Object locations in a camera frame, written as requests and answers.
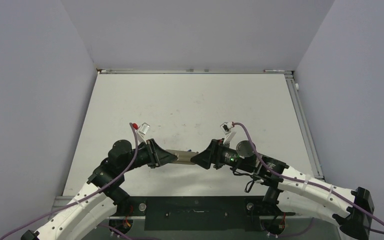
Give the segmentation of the white grey remote control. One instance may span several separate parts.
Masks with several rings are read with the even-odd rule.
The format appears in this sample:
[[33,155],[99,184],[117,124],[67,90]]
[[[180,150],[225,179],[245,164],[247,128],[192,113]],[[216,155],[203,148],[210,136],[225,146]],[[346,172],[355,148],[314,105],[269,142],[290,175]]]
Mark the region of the white grey remote control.
[[169,152],[170,155],[164,161],[170,164],[195,165],[191,159],[199,154],[198,152],[183,150],[167,149],[166,151]]

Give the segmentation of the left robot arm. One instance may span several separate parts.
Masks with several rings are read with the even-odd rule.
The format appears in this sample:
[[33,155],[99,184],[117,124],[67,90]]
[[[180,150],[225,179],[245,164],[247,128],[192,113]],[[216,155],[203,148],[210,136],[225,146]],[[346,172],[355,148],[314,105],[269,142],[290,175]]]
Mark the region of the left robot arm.
[[129,194],[120,188],[124,173],[142,166],[157,168],[173,163],[178,154],[159,147],[153,139],[132,148],[128,140],[116,141],[77,195],[37,230],[27,230],[23,240],[78,240],[105,218],[123,215]]

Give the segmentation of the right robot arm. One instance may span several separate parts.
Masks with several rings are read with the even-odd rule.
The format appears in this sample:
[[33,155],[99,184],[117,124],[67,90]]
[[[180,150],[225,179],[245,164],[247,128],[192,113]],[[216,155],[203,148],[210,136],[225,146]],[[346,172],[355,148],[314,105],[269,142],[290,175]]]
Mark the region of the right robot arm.
[[357,240],[367,240],[374,204],[362,187],[349,189],[316,179],[285,162],[256,151],[247,140],[230,148],[224,140],[213,139],[207,149],[190,160],[204,169],[230,166],[240,175],[268,187],[262,207],[269,214],[296,213],[326,221]]

